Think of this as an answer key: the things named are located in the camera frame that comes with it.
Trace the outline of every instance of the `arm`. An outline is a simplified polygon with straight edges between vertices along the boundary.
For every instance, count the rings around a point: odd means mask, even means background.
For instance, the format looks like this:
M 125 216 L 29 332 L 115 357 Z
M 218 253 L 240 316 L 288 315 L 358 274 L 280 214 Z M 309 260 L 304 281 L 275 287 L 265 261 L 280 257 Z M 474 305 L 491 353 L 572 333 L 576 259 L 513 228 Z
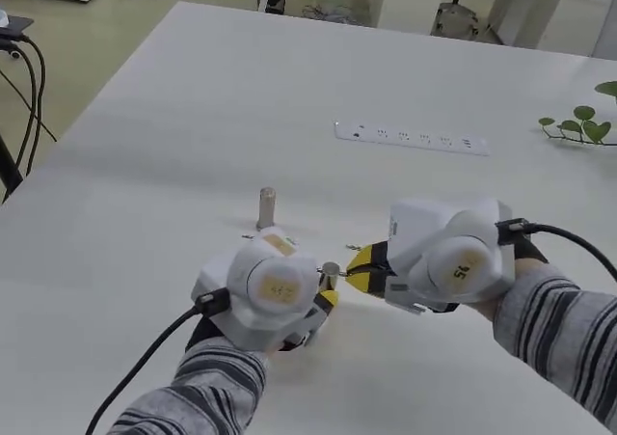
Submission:
M 169 387 L 135 401 L 109 435 L 240 434 L 265 385 L 265 353 L 237 350 L 202 319 Z
M 580 290 L 535 259 L 517 260 L 517 278 L 477 308 L 496 341 L 617 433 L 617 297 Z

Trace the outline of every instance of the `small cylindrical block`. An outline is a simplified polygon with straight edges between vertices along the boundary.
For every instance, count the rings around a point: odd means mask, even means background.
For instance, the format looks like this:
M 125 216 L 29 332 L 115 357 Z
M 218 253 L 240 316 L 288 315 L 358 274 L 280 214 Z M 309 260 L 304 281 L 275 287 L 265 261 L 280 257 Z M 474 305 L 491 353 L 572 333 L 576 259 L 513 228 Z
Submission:
M 319 290 L 336 290 L 336 281 L 338 281 L 338 274 L 340 273 L 340 266 L 332 261 L 324 263 L 321 267 L 321 279 L 319 280 Z
M 259 194 L 259 219 L 257 230 L 274 226 L 274 208 L 277 203 L 277 193 L 271 187 L 264 187 Z

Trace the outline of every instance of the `power outlet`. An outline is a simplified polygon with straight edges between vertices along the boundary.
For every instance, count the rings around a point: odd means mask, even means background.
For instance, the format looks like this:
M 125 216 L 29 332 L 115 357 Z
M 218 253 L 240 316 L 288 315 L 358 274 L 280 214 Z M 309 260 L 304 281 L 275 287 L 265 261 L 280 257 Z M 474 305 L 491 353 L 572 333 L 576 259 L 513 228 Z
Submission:
M 389 126 L 335 122 L 335 136 L 348 141 L 388 144 L 445 152 L 490 155 L 486 140 L 471 136 L 420 133 Z

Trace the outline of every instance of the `green plant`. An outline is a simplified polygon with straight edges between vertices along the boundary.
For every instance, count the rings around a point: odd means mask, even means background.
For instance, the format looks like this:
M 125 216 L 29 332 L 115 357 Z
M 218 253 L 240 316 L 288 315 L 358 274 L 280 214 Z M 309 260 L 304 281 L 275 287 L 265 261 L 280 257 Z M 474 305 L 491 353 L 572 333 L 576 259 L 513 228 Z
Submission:
M 607 81 L 596 86 L 596 91 L 603 95 L 610 95 L 617 102 L 617 81 Z M 609 133 L 612 124 L 610 122 L 597 123 L 593 119 L 596 116 L 596 110 L 588 105 L 579 105 L 574 110 L 574 118 L 566 120 L 560 124 L 555 124 L 555 119 L 543 117 L 538 120 L 542 131 L 550 139 L 561 139 L 564 141 L 572 141 L 580 144 L 593 144 L 596 146 L 617 146 L 613 143 L 605 143 L 604 138 Z M 547 129 L 553 126 L 559 132 L 558 135 L 550 134 Z M 575 133 L 578 137 L 566 135 L 565 132 Z
M 617 81 L 607 81 L 606 83 L 601 83 L 596 87 L 596 91 L 601 95 L 610 95 L 615 98 L 615 102 L 617 102 Z

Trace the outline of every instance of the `white table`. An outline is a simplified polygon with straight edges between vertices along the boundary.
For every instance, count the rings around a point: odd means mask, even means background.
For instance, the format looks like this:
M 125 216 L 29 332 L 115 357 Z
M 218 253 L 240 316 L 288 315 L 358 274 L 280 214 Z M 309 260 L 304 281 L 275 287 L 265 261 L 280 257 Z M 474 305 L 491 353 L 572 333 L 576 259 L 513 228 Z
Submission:
M 278 222 L 324 261 L 385 237 L 394 200 L 461 192 L 615 258 L 614 152 L 562 148 L 535 127 L 576 103 L 614 116 L 593 87 L 615 77 L 606 61 L 177 5 L 0 210 L 0 432 L 83 433 L 188 309 L 201 265 L 254 228 L 265 185 Z M 475 134 L 493 155 L 338 141 L 333 120 Z M 617 291 L 580 249 L 536 240 L 585 287 Z M 604 433 L 478 314 L 341 294 L 320 340 L 273 364 L 250 433 Z M 191 330 L 103 425 L 169 381 Z

